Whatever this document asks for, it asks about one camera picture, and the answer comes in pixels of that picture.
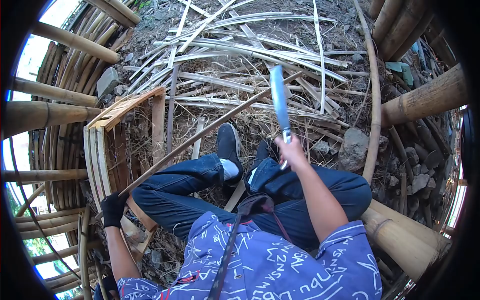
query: jeans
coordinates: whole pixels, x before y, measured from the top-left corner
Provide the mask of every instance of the jeans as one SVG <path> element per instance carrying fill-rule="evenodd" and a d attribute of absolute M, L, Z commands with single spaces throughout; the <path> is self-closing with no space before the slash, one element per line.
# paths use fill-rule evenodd
<path fill-rule="evenodd" d="M 367 181 L 354 173 L 313 166 L 333 196 L 342 205 L 349 221 L 358 219 L 370 205 L 372 192 Z M 221 222 L 234 223 L 236 214 L 201 199 L 190 197 L 213 185 L 223 183 L 223 167 L 216 154 L 187 160 L 157 172 L 135 188 L 133 199 L 156 223 L 186 240 L 193 222 L 207 211 Z M 319 241 L 313 230 L 300 180 L 295 172 L 280 170 L 272 158 L 263 160 L 247 191 L 265 192 L 275 203 L 275 214 L 292 242 L 303 249 L 316 248 Z M 263 231 L 282 236 L 271 214 L 250 216 Z"/>

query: black shoe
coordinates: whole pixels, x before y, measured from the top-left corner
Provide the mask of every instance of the black shoe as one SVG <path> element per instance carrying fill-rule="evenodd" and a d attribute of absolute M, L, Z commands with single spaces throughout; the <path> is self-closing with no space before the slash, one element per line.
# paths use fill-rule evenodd
<path fill-rule="evenodd" d="M 240 139 L 237 130 L 230 123 L 223 123 L 218 128 L 216 135 L 217 156 L 218 158 L 228 159 L 238 168 L 239 173 L 229 180 L 224 181 L 224 185 L 234 186 L 243 176 L 243 168 L 238 156 L 240 155 Z"/>

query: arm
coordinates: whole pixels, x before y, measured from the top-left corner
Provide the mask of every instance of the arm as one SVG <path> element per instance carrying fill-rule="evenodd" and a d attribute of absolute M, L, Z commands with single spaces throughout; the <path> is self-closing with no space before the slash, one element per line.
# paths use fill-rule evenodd
<path fill-rule="evenodd" d="M 339 226 L 348 223 L 342 206 L 325 186 L 317 172 L 305 158 L 299 139 L 292 135 L 290 144 L 285 144 L 280 137 L 275 139 L 280 148 L 281 161 L 287 160 L 295 171 L 307 202 L 308 214 L 319 241 L 323 241 Z"/>
<path fill-rule="evenodd" d="M 103 227 L 107 235 L 108 253 L 116 281 L 124 277 L 141 277 L 120 232 L 120 220 L 127 198 L 128 194 L 119 197 L 119 193 L 115 192 L 101 202 Z"/>

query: black glove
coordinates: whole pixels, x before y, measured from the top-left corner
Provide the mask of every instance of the black glove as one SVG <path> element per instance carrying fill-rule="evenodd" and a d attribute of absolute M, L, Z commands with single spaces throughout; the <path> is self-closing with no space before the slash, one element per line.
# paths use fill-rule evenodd
<path fill-rule="evenodd" d="M 125 193 L 119 197 L 119 192 L 114 192 L 102 200 L 100 205 L 103 211 L 103 227 L 115 226 L 121 228 L 120 220 L 123 216 L 123 209 L 129 195 Z"/>

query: blue printed shirt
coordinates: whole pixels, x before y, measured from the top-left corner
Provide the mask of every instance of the blue printed shirt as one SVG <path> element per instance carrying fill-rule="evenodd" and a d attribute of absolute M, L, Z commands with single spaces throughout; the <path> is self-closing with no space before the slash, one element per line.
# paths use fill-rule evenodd
<path fill-rule="evenodd" d="M 220 266 L 232 224 L 206 212 L 192 225 L 185 263 L 168 289 L 144 278 L 121 278 L 129 300 L 205 300 Z M 222 300 L 373 300 L 382 282 L 361 221 L 337 228 L 315 258 L 252 221 L 240 225 L 227 267 Z"/>

